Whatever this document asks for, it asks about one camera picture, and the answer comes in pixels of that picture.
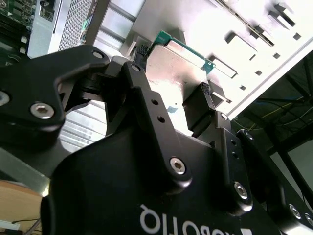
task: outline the metal bracket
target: metal bracket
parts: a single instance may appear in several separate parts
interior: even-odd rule
[[[142,167],[157,163],[157,167],[154,167],[157,170],[153,172],[157,177],[152,178],[157,178],[158,182],[155,183],[158,188],[178,193],[190,185],[192,175],[162,98],[159,93],[151,91],[144,69],[138,64],[126,62],[121,72],[129,91],[124,104],[111,123],[108,123],[108,128],[113,133],[122,123],[130,122],[130,125],[134,125],[134,120],[130,117],[133,110],[136,122],[154,144],[152,156],[147,157]]]
[[[108,63],[109,58],[97,48],[80,46],[1,68],[0,89],[9,101],[0,106],[0,142],[35,145],[36,149],[51,146],[65,121],[58,85],[72,80],[67,84],[70,93],[85,72],[100,70]],[[46,104],[52,115],[36,117],[30,110],[35,103]]]
[[[223,169],[221,174],[222,197],[217,198],[226,211],[240,216],[252,210],[253,200],[246,164],[240,140],[231,133],[230,120],[216,111],[209,127],[198,136],[199,140],[215,148],[217,165]]]
[[[249,132],[241,130],[237,137],[249,169],[253,195],[259,203],[266,202],[266,210],[286,234],[313,232],[313,215],[288,180],[266,152],[259,148]]]

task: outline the motherboard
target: motherboard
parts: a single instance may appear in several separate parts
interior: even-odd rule
[[[0,14],[31,27],[35,18],[36,0],[0,0]]]

